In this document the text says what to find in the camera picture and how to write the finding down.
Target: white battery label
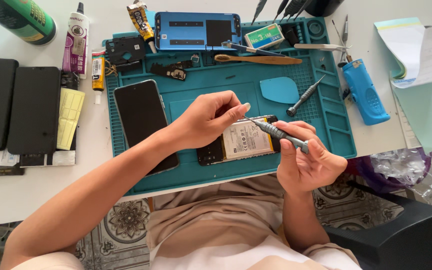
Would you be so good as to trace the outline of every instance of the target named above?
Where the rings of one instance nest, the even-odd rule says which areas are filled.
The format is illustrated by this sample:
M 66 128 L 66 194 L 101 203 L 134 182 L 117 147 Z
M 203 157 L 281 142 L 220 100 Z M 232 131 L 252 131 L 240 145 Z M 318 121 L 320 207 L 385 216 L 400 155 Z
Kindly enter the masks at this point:
M 256 121 L 267 122 L 266 118 Z M 223 132 L 226 159 L 237 159 L 273 151 L 271 136 L 251 121 L 236 122 Z

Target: person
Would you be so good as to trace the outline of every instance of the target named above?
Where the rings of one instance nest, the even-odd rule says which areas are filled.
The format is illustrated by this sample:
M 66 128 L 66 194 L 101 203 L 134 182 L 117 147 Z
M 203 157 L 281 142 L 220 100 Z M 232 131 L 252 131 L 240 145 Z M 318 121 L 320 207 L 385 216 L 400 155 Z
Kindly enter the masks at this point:
M 25 219 L 10 234 L 0 269 L 83 269 L 73 255 L 76 243 L 127 190 L 172 153 L 211 143 L 248 110 L 249 103 L 241 104 L 232 91 L 200 95 L 169 126 Z M 333 183 L 345 158 L 331 154 L 305 122 L 274 125 L 309 140 L 309 154 L 281 139 L 276 176 L 154 197 L 146 234 L 152 269 L 361 269 L 350 250 L 330 243 L 313 203 L 312 190 Z

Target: hand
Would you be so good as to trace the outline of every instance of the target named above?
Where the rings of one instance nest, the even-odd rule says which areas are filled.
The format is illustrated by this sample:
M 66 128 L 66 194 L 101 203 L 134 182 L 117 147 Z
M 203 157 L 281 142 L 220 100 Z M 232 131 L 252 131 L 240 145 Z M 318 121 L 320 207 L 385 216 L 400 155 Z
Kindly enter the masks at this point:
M 316 136 L 316 129 L 303 121 L 273 123 L 291 136 L 302 141 L 309 140 L 309 154 L 297 149 L 287 139 L 281 139 L 281 163 L 277 169 L 277 178 L 290 196 L 312 191 L 318 187 L 332 184 L 346 169 L 348 161 L 331 154 Z
M 176 137 L 179 150 L 204 147 L 218 138 L 249 110 L 233 91 L 200 95 L 167 128 Z

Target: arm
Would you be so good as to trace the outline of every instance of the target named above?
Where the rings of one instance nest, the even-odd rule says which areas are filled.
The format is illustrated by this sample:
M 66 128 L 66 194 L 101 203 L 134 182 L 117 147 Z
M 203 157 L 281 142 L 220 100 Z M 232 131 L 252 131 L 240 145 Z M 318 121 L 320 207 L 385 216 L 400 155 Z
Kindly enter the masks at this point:
M 9 235 L 0 269 L 67 251 L 159 162 L 211 143 L 248 110 L 232 91 L 199 96 L 171 125 L 82 176 L 25 219 Z
M 309 140 L 306 155 L 290 141 L 281 139 L 281 163 L 277 170 L 278 181 L 285 189 L 284 234 L 292 249 L 303 252 L 313 245 L 329 243 L 316 218 L 312 190 L 332 184 L 348 162 L 326 149 L 313 126 L 302 121 L 278 121 L 274 125 L 300 140 Z

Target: plastic bag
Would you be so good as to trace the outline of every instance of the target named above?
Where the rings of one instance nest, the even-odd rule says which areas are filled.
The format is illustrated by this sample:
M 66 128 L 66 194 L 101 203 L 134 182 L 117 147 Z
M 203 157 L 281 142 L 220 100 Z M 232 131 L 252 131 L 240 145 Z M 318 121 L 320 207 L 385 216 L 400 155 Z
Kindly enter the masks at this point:
M 394 177 L 405 185 L 414 185 L 424 176 L 425 164 L 417 149 L 399 149 L 369 156 L 374 172 Z
M 423 181 L 414 186 L 408 187 L 408 189 L 427 200 L 426 197 L 432 194 L 432 168 L 429 169 L 428 174 L 424 177 Z

